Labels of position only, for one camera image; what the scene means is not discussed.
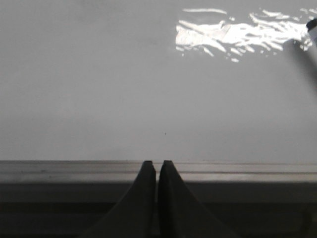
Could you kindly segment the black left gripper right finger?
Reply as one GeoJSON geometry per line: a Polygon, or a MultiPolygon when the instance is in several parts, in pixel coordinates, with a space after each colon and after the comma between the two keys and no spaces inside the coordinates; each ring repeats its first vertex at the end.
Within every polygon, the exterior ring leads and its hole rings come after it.
{"type": "Polygon", "coordinates": [[[172,161],[164,161],[158,182],[162,238],[238,238],[189,190],[172,161]]]}

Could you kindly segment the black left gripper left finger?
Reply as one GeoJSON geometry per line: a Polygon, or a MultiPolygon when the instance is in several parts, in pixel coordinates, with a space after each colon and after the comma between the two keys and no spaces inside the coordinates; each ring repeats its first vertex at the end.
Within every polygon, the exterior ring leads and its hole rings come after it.
{"type": "Polygon", "coordinates": [[[81,238],[148,238],[151,233],[156,171],[144,161],[134,182],[120,201],[81,238]]]}

